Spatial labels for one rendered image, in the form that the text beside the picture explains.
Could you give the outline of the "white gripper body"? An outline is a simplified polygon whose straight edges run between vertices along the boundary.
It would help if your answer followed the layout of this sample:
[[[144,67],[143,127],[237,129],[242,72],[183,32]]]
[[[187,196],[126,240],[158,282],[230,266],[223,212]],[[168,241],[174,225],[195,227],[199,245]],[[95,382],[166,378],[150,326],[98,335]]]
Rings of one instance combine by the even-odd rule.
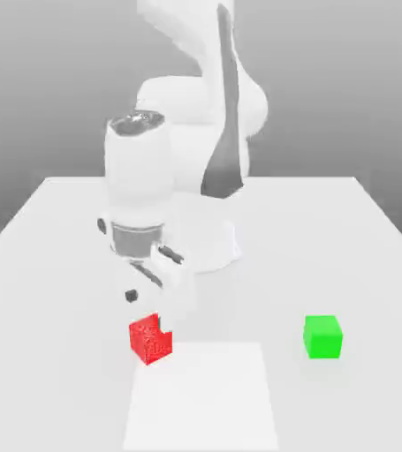
[[[194,274],[188,261],[128,262],[122,265],[122,295],[129,320],[158,313],[181,320],[195,308]]]

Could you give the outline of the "small red cube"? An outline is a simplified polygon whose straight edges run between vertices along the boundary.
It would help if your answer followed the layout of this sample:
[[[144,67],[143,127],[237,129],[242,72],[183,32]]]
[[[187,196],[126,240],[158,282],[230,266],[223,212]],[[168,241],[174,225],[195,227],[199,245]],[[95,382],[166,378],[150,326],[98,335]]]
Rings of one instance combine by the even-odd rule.
[[[129,325],[130,346],[145,365],[172,353],[172,332],[160,329],[158,313],[137,320]]]

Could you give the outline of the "small green cube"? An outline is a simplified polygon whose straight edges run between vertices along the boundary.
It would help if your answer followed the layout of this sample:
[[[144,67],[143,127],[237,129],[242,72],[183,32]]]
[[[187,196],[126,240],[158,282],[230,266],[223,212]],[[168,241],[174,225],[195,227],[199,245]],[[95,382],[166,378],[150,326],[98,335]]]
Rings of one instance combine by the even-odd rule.
[[[340,357],[343,331],[334,315],[307,315],[303,328],[303,342],[311,359]]]

